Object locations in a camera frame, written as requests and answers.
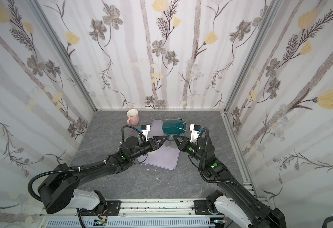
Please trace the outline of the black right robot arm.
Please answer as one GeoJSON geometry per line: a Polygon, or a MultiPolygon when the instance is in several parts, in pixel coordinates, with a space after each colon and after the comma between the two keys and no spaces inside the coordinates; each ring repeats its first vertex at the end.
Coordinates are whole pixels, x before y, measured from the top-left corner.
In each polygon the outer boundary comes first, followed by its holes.
{"type": "Polygon", "coordinates": [[[198,137],[191,142],[187,137],[173,135],[182,152],[188,153],[200,162],[198,171],[204,181],[217,184],[231,199],[218,196],[211,200],[219,213],[230,218],[242,228],[285,228],[284,214],[271,209],[258,200],[232,175],[230,170],[215,156],[215,147],[208,137],[198,137]]]}

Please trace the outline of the dark teal mug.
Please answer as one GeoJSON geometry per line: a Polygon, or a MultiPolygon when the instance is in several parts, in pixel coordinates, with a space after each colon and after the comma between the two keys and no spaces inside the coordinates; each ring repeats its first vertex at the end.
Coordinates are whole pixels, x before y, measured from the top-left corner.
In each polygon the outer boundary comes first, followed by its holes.
{"type": "Polygon", "coordinates": [[[187,130],[187,124],[183,119],[167,119],[162,124],[164,135],[168,141],[173,140],[173,135],[182,135],[187,130]]]}

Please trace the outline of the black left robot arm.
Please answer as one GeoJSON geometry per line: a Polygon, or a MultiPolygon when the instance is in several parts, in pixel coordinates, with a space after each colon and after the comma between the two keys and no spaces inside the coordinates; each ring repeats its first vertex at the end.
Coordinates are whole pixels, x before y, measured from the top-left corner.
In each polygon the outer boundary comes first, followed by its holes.
{"type": "Polygon", "coordinates": [[[46,177],[38,187],[37,198],[43,203],[48,214],[57,213],[75,199],[75,190],[79,186],[127,170],[134,164],[135,159],[160,149],[167,139],[167,136],[154,136],[140,142],[137,137],[131,136],[120,144],[116,153],[107,156],[103,161],[71,167],[66,164],[58,165],[53,171],[41,173],[33,178],[35,181],[46,177]]]}

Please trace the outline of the pink mug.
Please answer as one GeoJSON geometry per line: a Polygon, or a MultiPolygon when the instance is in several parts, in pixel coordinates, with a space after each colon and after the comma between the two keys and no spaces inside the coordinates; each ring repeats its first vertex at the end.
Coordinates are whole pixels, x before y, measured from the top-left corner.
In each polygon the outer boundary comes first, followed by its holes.
{"type": "Polygon", "coordinates": [[[130,109],[127,112],[127,123],[129,125],[138,125],[139,124],[139,115],[136,109],[130,109]]]}

